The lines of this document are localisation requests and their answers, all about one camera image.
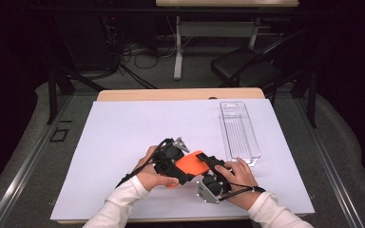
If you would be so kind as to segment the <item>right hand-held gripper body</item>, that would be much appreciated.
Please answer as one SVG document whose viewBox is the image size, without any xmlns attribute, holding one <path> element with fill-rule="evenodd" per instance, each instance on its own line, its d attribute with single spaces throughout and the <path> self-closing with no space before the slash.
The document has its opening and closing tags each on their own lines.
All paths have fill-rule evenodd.
<svg viewBox="0 0 365 228">
<path fill-rule="evenodd" d="M 207 203 L 220 203 L 221 195 L 230 190 L 230 184 L 222 176 L 205 174 L 197 181 L 197 196 Z"/>
</svg>

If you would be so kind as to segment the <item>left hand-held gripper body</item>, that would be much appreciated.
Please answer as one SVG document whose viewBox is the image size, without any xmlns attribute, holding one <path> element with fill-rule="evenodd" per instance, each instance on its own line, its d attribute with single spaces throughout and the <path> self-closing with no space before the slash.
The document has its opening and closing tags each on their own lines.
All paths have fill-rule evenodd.
<svg viewBox="0 0 365 228">
<path fill-rule="evenodd" d="M 176 140 L 165 139 L 155 149 L 153 162 L 156 172 L 163 175 L 183 175 L 183 171 L 176 166 L 176 162 L 184 157 L 184 153 L 188 152 L 189 149 L 181 137 Z"/>
</svg>

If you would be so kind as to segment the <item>orange phone case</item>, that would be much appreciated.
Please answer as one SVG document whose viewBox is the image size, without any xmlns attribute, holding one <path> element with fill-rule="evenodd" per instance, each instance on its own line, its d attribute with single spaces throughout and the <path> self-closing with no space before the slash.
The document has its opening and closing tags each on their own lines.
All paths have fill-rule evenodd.
<svg viewBox="0 0 365 228">
<path fill-rule="evenodd" d="M 201 150 L 196 151 L 194 153 L 188 154 L 181 159 L 175 161 L 173 165 L 179 167 L 184 173 L 194 175 L 196 178 L 199 175 L 204 173 L 200 172 L 200 160 L 197 158 L 197 155 L 203 153 Z"/>
</svg>

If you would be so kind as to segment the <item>person's left hand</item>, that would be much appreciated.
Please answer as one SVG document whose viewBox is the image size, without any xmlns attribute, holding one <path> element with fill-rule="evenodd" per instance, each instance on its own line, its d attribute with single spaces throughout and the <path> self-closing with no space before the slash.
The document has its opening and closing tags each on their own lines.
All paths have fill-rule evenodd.
<svg viewBox="0 0 365 228">
<path fill-rule="evenodd" d="M 146 191 L 151 191 L 157 186 L 174 186 L 179 184 L 179 180 L 176 178 L 159 175 L 152 164 L 146 164 L 146 161 L 150 161 L 150 156 L 155 151 L 156 146 L 152 145 L 148 148 L 146 155 L 138 161 L 136 169 L 143 167 L 143 169 L 137 174 L 137 177 Z"/>
</svg>

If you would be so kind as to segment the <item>person's right hand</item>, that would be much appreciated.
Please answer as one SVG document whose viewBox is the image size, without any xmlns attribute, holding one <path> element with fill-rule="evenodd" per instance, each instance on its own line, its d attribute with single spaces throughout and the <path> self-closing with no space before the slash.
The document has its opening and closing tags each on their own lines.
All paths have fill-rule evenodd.
<svg viewBox="0 0 365 228">
<path fill-rule="evenodd" d="M 239 192 L 227 200 L 241 209 L 249 210 L 260 192 L 246 191 L 247 187 L 258 185 L 247 163 L 237 158 L 236 161 L 227 161 L 224 166 L 217 165 L 215 169 L 231 183 L 231 193 Z"/>
</svg>

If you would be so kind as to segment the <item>clear plastic tray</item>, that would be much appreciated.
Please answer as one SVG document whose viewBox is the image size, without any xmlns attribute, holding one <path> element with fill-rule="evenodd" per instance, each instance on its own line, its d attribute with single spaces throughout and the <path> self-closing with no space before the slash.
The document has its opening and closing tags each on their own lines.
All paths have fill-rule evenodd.
<svg viewBox="0 0 365 228">
<path fill-rule="evenodd" d="M 220 125 L 226 158 L 253 167 L 261 153 L 245 103 L 220 102 Z"/>
</svg>

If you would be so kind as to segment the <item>white table sheet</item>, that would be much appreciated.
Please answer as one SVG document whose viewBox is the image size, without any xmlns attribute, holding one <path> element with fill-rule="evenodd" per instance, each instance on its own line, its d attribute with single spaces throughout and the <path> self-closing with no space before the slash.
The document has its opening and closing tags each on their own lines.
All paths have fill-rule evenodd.
<svg viewBox="0 0 365 228">
<path fill-rule="evenodd" d="M 265 99 L 244 104 L 259 145 L 253 173 L 260 187 L 274 193 L 293 213 L 314 213 L 276 114 Z M 190 151 L 227 158 L 217 100 L 96 102 L 75 149 L 67 176 L 53 208 L 58 222 L 86 220 L 129 173 L 151 145 L 182 138 Z M 238 219 L 246 212 L 228 201 L 207 203 L 193 181 L 174 188 L 157 187 L 139 200 L 130 220 Z"/>
</svg>

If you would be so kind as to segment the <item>wooden table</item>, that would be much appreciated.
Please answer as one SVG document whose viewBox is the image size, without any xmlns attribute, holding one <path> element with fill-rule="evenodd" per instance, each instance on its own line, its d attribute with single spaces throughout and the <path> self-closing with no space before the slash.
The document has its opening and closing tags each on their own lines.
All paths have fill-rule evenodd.
<svg viewBox="0 0 365 228">
<path fill-rule="evenodd" d="M 314 213 L 270 102 L 258 88 L 135 89 L 100 92 L 86 120 L 51 217 L 83 222 L 150 145 L 181 137 L 191 151 L 226 157 L 220 102 L 246 104 L 261 153 L 253 172 L 259 185 L 298 215 Z"/>
</svg>

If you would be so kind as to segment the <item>black folding chair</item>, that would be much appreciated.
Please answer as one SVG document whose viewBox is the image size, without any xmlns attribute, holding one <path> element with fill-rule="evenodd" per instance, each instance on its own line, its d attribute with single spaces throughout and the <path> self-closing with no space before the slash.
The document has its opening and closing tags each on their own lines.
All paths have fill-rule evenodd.
<svg viewBox="0 0 365 228">
<path fill-rule="evenodd" d="M 211 62 L 211 71 L 223 80 L 221 87 L 257 87 L 267 94 L 299 76 L 303 70 L 293 73 L 277 66 L 277 59 L 285 51 L 300 43 L 308 33 L 302 29 L 288 35 L 260 52 L 240 47 L 225 53 Z"/>
</svg>

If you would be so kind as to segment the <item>black metal stand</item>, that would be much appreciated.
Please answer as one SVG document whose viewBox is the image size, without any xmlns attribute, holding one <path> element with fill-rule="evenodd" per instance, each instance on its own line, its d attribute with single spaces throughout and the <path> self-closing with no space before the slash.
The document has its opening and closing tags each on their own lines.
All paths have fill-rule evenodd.
<svg viewBox="0 0 365 228">
<path fill-rule="evenodd" d="M 300 72 L 298 80 L 292 90 L 294 98 L 307 96 L 307 119 L 313 128 L 316 128 L 316 97 L 317 97 L 317 73 L 313 69 L 304 69 Z"/>
<path fill-rule="evenodd" d="M 52 124 L 59 114 L 57 101 L 57 88 L 67 96 L 74 93 L 75 88 L 71 84 L 70 78 L 93 88 L 96 91 L 103 91 L 105 88 L 82 76 L 77 70 L 66 66 L 58 57 L 53 47 L 46 47 L 45 54 L 48 60 L 48 100 L 49 117 L 48 124 Z"/>
</svg>

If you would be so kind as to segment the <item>dark equipment rack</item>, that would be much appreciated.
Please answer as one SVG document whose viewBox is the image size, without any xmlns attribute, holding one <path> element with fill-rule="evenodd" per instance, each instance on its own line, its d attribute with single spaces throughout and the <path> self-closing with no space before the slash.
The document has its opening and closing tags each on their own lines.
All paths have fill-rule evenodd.
<svg viewBox="0 0 365 228">
<path fill-rule="evenodd" d="M 90 14 L 57 14 L 54 16 L 75 68 L 79 72 L 113 72 L 120 57 L 115 40 L 104 18 Z"/>
</svg>

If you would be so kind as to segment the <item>white-legged desk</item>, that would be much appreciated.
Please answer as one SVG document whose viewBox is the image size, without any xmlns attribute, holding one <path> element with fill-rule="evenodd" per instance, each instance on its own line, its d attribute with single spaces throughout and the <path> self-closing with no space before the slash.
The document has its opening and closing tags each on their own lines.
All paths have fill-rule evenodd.
<svg viewBox="0 0 365 228">
<path fill-rule="evenodd" d="M 296 8 L 298 0 L 156 0 L 157 7 L 177 10 L 187 8 L 216 8 L 217 10 L 231 10 L 232 8 Z M 183 45 L 185 37 L 249 37 L 249 47 L 255 44 L 259 31 L 259 18 L 243 22 L 228 22 L 226 19 L 211 19 L 210 21 L 186 21 L 176 17 L 176 59 L 174 79 L 180 80 L 183 71 Z"/>
</svg>

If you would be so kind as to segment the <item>metal floor rail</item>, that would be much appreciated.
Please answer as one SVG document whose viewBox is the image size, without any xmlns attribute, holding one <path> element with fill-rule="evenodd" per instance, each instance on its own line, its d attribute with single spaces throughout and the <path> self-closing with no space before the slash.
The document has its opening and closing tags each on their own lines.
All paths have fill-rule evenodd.
<svg viewBox="0 0 365 228">
<path fill-rule="evenodd" d="M 297 106 L 299 115 L 303 120 L 307 131 L 311 135 L 313 142 L 317 147 L 317 156 L 320 160 L 322 168 L 327 176 L 327 179 L 333 189 L 336 196 L 336 200 L 346 218 L 350 228 L 365 228 L 363 222 L 361 221 L 357 210 L 348 194 L 348 191 L 343 184 L 339 174 L 336 171 L 336 167 L 331 160 L 331 157 L 326 149 L 323 140 L 321 139 L 318 130 L 310 124 L 307 116 L 306 104 L 301 99 L 294 99 Z"/>
<path fill-rule="evenodd" d="M 0 175 L 0 226 L 5 222 L 10 211 L 29 181 L 35 166 L 44 152 L 48 138 L 53 134 L 59 118 L 64 114 L 72 97 L 61 97 L 57 107 L 57 116 L 52 123 L 47 123 L 48 100 L 41 97 L 31 120 L 15 148 L 4 171 Z"/>
</svg>

